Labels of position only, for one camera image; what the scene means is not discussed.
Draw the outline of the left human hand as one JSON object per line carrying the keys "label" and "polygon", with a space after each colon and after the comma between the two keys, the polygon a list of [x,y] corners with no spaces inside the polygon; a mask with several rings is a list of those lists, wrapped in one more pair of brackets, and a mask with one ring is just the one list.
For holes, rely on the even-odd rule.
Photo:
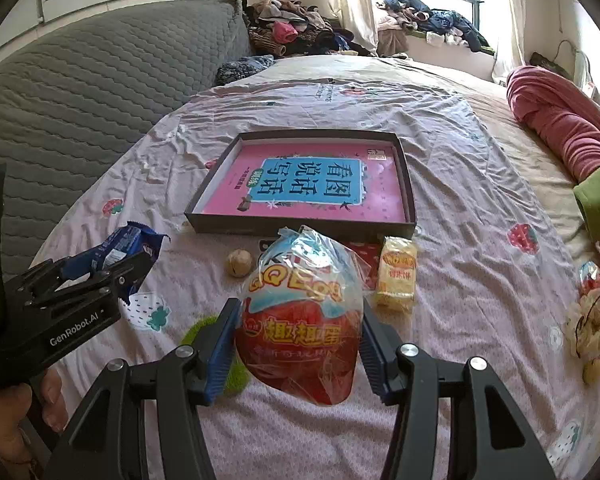
{"label": "left human hand", "polygon": [[[57,370],[46,370],[41,382],[43,419],[55,432],[64,430],[69,419],[61,387]],[[0,391],[0,461],[12,479],[30,479],[33,455],[20,431],[20,422],[26,418],[31,402],[32,390],[27,384]]]}

